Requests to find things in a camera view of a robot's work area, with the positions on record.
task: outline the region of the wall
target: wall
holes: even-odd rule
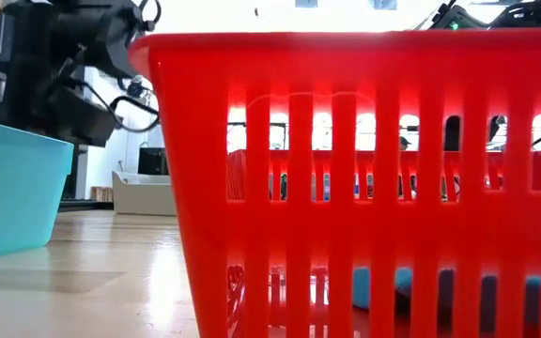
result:
[[[85,72],[85,80],[90,82],[98,93],[107,102],[123,95],[114,82],[101,76],[96,69],[88,69]],[[87,98],[98,103],[92,95]],[[152,116],[134,108],[126,103],[120,103],[116,110],[119,116],[124,117],[124,124],[131,128],[144,128],[151,123]],[[79,161],[79,171],[84,170],[85,180],[79,186],[77,198],[80,192],[85,192],[84,197],[89,198],[91,187],[112,187],[112,172],[121,171],[136,173],[139,163],[139,147],[147,141],[146,133],[131,133],[124,130],[115,130],[108,140],[106,147],[89,146],[87,148],[86,161]]]
[[[156,32],[402,30],[420,23],[443,1],[398,0],[398,10],[374,10],[368,0],[317,2],[318,8],[295,8],[295,0],[163,0]],[[153,16],[151,10],[146,17]]]
[[[150,131],[147,136],[147,146],[164,147],[164,139],[162,137],[162,127],[158,126],[153,131]]]

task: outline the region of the wooden floor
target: wooden floor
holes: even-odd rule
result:
[[[61,213],[0,257],[0,338],[197,336],[176,218]]]

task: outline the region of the red plastic basket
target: red plastic basket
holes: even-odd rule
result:
[[[498,276],[496,336],[522,336],[525,279],[541,275],[541,190],[533,189],[531,150],[541,110],[541,30],[150,36],[132,46],[131,59],[160,99],[203,337],[263,337],[277,326],[287,337],[308,336],[311,326],[316,336],[351,337],[352,269],[361,266],[372,270],[363,336],[394,336],[399,267],[413,270],[413,337],[437,335],[441,269],[455,271],[455,337],[479,336],[486,273]],[[329,97],[303,94],[327,86]],[[241,90],[247,150],[236,160],[241,173],[227,173],[227,114]],[[285,93],[286,100],[272,95]],[[369,101],[377,150],[361,168],[356,114]],[[329,202],[313,201],[311,192],[312,120],[321,106],[332,112],[333,146],[322,169],[331,173]],[[277,109],[289,114],[286,201],[269,197],[270,113]],[[413,201],[398,196],[404,111],[420,119]],[[443,124],[453,114],[463,125],[460,195],[444,202],[441,177],[452,175],[453,155],[442,151]],[[501,190],[486,187],[494,115],[508,117]],[[354,174],[371,166],[373,198],[357,199]],[[228,198],[240,190],[241,199]]]

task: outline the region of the teal storage bin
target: teal storage bin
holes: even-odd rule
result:
[[[73,145],[0,125],[0,254],[47,244]]]

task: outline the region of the blue object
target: blue object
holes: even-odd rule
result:
[[[73,145],[0,125],[0,254],[47,244]]]
[[[356,307],[369,308],[371,272],[369,269],[355,269],[353,276],[353,304]],[[481,284],[481,328],[494,330],[496,317],[496,276],[484,277]],[[540,317],[541,277],[530,276],[525,284],[525,321],[537,324]],[[395,273],[394,290],[410,297],[412,294],[412,270],[399,269]],[[440,273],[438,304],[452,307],[454,292],[454,272],[444,270]]]

